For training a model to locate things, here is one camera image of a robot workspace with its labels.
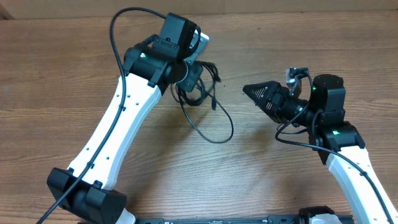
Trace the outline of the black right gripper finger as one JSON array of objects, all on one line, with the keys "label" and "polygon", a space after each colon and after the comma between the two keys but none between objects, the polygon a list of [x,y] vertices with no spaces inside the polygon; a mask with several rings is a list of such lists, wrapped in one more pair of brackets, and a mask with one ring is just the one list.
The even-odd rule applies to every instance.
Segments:
[{"label": "black right gripper finger", "polygon": [[275,123],[281,123],[282,121],[277,115],[279,111],[280,104],[282,102],[281,96],[273,97],[258,97],[254,100],[256,106],[258,106],[263,112],[265,112],[271,120]]},{"label": "black right gripper finger", "polygon": [[274,97],[275,92],[281,85],[276,81],[268,81],[257,84],[245,85],[243,92],[252,99],[255,104],[263,105],[271,101]]}]

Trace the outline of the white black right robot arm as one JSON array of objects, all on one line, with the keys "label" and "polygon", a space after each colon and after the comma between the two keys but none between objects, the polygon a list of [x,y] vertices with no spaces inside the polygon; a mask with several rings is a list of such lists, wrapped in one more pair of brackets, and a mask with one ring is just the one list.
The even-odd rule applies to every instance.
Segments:
[{"label": "white black right robot arm", "polygon": [[276,81],[245,85],[243,92],[281,127],[279,142],[309,147],[338,181],[358,223],[397,223],[397,210],[371,165],[366,143],[345,120],[344,81],[308,72]]}]

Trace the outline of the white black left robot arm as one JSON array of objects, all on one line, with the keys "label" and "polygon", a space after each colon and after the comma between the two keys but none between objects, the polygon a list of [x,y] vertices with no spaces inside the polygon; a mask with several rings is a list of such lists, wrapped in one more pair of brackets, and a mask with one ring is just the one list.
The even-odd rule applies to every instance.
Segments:
[{"label": "white black left robot arm", "polygon": [[115,190],[124,157],[141,124],[169,85],[191,91],[201,74],[194,59],[208,43],[200,27],[169,13],[153,34],[117,55],[117,89],[90,140],[66,169],[54,168],[47,185],[54,205],[90,223],[136,223],[127,198]]}]

